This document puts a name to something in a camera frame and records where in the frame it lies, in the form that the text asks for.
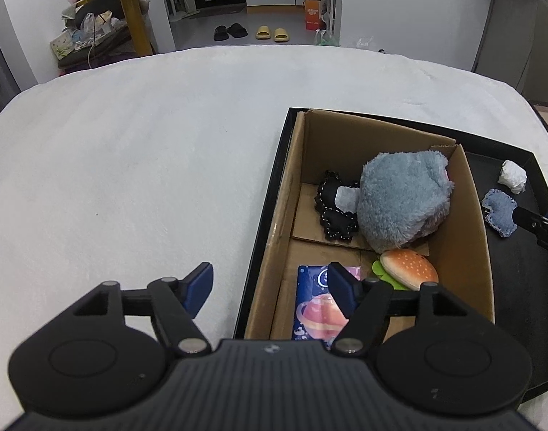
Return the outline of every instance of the yellow slipper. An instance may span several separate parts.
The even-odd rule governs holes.
[[[287,42],[290,40],[290,36],[285,29],[281,27],[274,31],[274,42]]]
[[[268,26],[260,26],[256,32],[256,39],[265,40],[270,38],[270,28]]]

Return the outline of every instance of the yellow table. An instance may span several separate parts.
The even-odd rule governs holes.
[[[76,2],[76,7],[82,6],[92,0],[80,0]],[[145,57],[152,54],[152,46],[146,34],[146,27],[142,20],[142,13],[138,0],[120,0],[128,30],[134,43],[134,50],[139,57]]]

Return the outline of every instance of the table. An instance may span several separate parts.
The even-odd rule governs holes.
[[[82,6],[89,1],[92,0],[80,0],[76,2],[76,7]],[[152,46],[146,33],[138,0],[120,0],[120,2],[122,3],[122,9],[124,10],[132,42],[134,43],[134,50],[139,57],[151,55]]]
[[[533,151],[548,183],[548,133],[514,89],[396,55],[215,46],[35,86],[0,114],[0,429],[20,413],[13,349],[104,280],[142,288],[210,261],[195,321],[214,345],[232,335],[289,107],[484,135]]]

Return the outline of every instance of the slipper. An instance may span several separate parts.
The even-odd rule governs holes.
[[[246,37],[248,35],[248,31],[238,23],[232,24],[228,28],[228,33],[235,39],[240,39],[241,37]]]
[[[270,28],[268,26],[260,26],[256,31],[256,39],[258,40],[266,40],[270,37]]]
[[[214,40],[216,42],[225,41],[229,37],[226,26],[218,26],[214,29]]]
[[[278,28],[274,31],[274,42],[287,42],[290,40],[290,36],[285,29]]]

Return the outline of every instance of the fluffy gray fur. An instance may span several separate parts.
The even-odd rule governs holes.
[[[358,223],[377,253],[437,230],[450,211],[453,183],[437,151],[379,154],[364,165]]]

